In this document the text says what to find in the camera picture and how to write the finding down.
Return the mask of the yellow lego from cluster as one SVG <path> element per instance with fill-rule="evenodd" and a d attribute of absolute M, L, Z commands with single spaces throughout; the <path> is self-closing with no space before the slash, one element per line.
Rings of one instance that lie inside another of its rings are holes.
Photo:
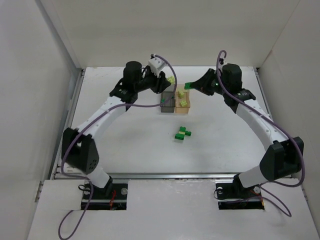
<path fill-rule="evenodd" d="M 167 80 L 168 80 L 171 84 L 175 84 L 175 82 L 176 82 L 176 79 L 175 79 L 174 76 L 168 77 Z"/>

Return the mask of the green lego from cluster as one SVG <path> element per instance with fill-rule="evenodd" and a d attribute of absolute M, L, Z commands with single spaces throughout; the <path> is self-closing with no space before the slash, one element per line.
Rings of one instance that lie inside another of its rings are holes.
<path fill-rule="evenodd" d="M 193 89 L 192 82 L 186 82 L 185 85 L 184 85 L 184 89 L 185 90 Z"/>

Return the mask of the yellow lego brick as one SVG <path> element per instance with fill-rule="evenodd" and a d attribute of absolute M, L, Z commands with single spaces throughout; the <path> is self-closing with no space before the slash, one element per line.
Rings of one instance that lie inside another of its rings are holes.
<path fill-rule="evenodd" d="M 177 95 L 178 95 L 179 98 L 183 98 L 184 95 L 185 95 L 185 93 L 184 93 L 183 91 L 179 91 L 179 92 L 177 93 Z"/>
<path fill-rule="evenodd" d="M 180 104 L 180 106 L 183 107 L 183 108 L 188 105 L 187 101 L 185 101 L 185 100 L 181 100 L 181 101 L 179 102 L 179 104 Z"/>

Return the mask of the green yellow lego cluster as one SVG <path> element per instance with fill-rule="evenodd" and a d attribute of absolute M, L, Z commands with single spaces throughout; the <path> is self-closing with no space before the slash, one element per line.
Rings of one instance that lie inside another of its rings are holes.
<path fill-rule="evenodd" d="M 191 131 L 188 131 L 186 127 L 180 126 L 179 131 L 175 134 L 174 138 L 176 140 L 183 141 L 185 136 L 190 137 L 192 135 Z"/>

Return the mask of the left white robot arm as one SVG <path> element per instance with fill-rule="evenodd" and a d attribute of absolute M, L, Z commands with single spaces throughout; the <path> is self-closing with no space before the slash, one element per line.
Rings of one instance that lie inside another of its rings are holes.
<path fill-rule="evenodd" d="M 166 66 L 168 61 L 159 55 L 152 56 L 146 66 L 138 61 L 127 62 L 122 78 L 101 107 L 78 127 L 64 130 L 61 163 L 81 171 L 96 188 L 107 189 L 112 178 L 99 165 L 96 142 L 118 117 L 137 106 L 140 92 L 150 89 L 160 94 L 170 86 L 162 71 Z"/>

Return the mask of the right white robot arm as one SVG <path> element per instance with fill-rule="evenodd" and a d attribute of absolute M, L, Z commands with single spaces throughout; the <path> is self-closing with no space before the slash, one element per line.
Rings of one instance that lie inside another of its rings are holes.
<path fill-rule="evenodd" d="M 225 104 L 248 124 L 265 149 L 258 166 L 234 177 L 235 186 L 247 189 L 267 182 L 277 183 L 295 173 L 301 173 L 301 180 L 304 180 L 304 142 L 300 137 L 291 137 L 274 123 L 255 95 L 243 88 L 242 71 L 238 65 L 229 63 L 216 70 L 210 68 L 189 87 L 207 96 L 223 96 Z"/>

